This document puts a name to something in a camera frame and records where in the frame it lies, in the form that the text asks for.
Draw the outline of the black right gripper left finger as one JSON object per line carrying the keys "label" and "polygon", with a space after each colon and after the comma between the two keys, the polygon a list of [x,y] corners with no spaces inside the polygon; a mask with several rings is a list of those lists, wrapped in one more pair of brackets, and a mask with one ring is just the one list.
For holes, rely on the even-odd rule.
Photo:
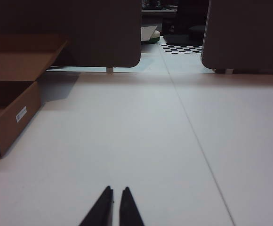
{"label": "black right gripper left finger", "polygon": [[107,186],[81,221],[80,226],[112,226],[112,215],[113,189]]}

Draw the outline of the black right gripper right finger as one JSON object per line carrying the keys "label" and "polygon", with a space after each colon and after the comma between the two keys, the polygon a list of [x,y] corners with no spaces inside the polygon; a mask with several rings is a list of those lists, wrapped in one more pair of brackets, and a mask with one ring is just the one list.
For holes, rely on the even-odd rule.
{"label": "black right gripper right finger", "polygon": [[144,222],[129,187],[126,187],[122,191],[119,210],[119,225],[144,226]]}

